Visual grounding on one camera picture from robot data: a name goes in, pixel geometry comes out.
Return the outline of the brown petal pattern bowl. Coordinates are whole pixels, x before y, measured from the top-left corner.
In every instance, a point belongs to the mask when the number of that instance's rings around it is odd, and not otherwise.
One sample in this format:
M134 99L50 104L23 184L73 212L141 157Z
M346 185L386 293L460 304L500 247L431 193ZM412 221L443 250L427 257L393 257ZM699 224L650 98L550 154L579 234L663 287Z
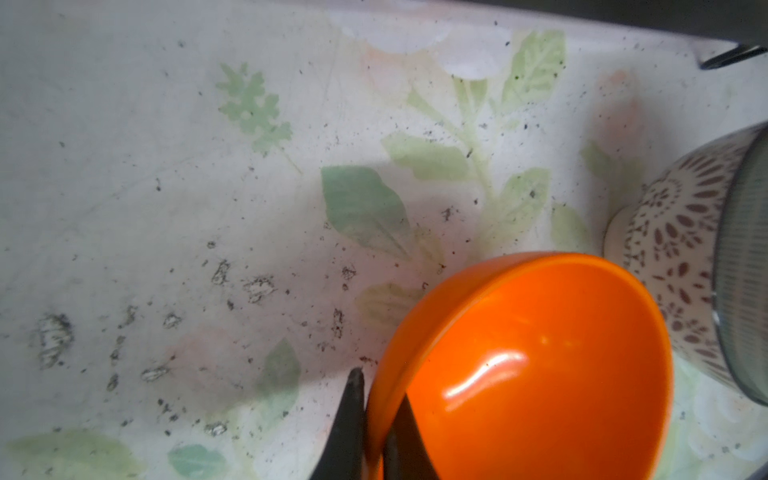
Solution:
M604 237L604 257L654 298L674 352L730 388L737 384L713 317L715 242L731 182L766 127L737 130L684 155L611 219Z

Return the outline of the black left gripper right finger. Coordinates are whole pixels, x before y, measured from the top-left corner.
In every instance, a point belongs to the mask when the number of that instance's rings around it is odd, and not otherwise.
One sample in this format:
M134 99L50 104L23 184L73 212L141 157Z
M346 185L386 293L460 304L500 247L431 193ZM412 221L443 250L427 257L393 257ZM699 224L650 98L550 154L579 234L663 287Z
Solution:
M420 435L408 396L403 397L385 441L383 478L439 479Z

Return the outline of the mint green bowl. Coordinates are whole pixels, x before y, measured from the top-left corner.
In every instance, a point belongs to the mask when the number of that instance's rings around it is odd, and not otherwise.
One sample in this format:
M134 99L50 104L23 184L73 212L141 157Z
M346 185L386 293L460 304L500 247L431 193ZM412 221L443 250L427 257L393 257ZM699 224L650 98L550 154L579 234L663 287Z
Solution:
M715 243L713 318L738 390L767 404L767 124L727 190Z

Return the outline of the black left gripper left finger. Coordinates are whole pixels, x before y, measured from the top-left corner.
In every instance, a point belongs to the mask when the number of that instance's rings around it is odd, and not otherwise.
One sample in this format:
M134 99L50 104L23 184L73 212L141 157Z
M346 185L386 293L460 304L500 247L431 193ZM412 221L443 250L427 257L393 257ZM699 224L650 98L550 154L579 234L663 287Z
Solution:
M329 437L311 480L360 480L365 433L364 374L350 371Z

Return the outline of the orange bowl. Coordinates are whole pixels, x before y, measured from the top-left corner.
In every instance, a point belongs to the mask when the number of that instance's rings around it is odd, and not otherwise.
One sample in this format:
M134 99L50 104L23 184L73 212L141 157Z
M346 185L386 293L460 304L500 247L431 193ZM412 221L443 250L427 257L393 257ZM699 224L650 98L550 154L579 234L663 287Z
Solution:
M597 256L493 258L430 290L389 341L366 408L369 475L403 401L441 479L649 479L673 403L645 286Z

